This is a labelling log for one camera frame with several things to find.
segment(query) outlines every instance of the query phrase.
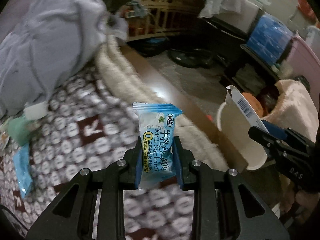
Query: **pink storage bin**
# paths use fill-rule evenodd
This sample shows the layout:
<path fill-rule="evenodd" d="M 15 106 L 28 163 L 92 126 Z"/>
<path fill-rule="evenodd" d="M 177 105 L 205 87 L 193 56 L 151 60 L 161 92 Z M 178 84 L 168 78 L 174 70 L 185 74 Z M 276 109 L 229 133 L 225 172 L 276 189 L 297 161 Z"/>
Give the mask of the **pink storage bin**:
<path fill-rule="evenodd" d="M 295 75 L 303 75 L 308 80 L 311 99 L 319 112 L 320 61 L 299 35 L 292 37 L 292 41 L 287 62 L 292 66 Z"/>

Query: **milk sachima package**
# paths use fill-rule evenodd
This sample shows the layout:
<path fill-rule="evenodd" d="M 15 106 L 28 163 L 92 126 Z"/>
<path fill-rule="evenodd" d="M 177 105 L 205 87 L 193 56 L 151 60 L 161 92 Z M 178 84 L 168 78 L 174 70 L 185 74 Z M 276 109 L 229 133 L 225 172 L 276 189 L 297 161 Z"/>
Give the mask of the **milk sachima package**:
<path fill-rule="evenodd" d="M 142 143 L 141 182 L 160 182 L 175 176 L 170 151 L 175 118 L 182 111 L 172 104 L 133 103 Z"/>

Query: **metal screw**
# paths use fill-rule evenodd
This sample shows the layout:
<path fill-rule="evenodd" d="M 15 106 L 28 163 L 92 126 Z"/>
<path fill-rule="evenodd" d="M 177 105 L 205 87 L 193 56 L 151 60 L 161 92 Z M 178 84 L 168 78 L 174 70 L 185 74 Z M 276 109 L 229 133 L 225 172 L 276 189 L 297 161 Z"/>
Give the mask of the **metal screw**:
<path fill-rule="evenodd" d="M 193 161 L 191 162 L 191 164 L 192 164 L 193 166 L 198 167 L 198 166 L 201 165 L 201 161 L 199 161 L 199 160 L 193 160 Z"/>
<path fill-rule="evenodd" d="M 229 170 L 229 174 L 230 174 L 231 176 L 236 176 L 236 175 L 238 174 L 238 171 L 235 170 L 235 169 L 230 169 L 230 170 Z"/>
<path fill-rule="evenodd" d="M 127 162 L 124 159 L 117 161 L 118 166 L 125 166 L 126 164 L 127 164 Z"/>
<path fill-rule="evenodd" d="M 88 175 L 88 174 L 89 174 L 89 172 L 90 172 L 90 170 L 89 170 L 89 169 L 84 168 L 84 169 L 82 169 L 82 170 L 80 171 L 80 174 L 81 174 L 82 176 L 85 176 L 85 175 Z"/>

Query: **green leaf logo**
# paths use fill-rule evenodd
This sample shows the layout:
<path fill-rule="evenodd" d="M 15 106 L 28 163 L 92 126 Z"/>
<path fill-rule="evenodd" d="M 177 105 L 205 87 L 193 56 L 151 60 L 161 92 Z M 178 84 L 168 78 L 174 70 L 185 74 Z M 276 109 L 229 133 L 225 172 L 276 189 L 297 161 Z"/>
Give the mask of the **green leaf logo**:
<path fill-rule="evenodd" d="M 164 122 L 164 117 L 163 117 L 163 116 L 161 116 L 161 117 L 159 118 L 159 122 Z"/>

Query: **blue snack wrapper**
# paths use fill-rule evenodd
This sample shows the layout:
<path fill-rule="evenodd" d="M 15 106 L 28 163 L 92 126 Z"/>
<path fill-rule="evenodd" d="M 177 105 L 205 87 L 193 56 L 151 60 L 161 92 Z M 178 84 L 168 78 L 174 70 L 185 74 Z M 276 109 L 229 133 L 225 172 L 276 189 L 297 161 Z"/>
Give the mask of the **blue snack wrapper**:
<path fill-rule="evenodd" d="M 32 178 L 29 173 L 29 144 L 25 144 L 12 159 L 16 170 L 20 195 L 22 198 L 25 198 L 32 189 Z"/>
<path fill-rule="evenodd" d="M 142 182 L 160 182 L 175 176 L 170 152 L 175 118 L 182 111 L 172 104 L 133 103 L 142 143 Z"/>

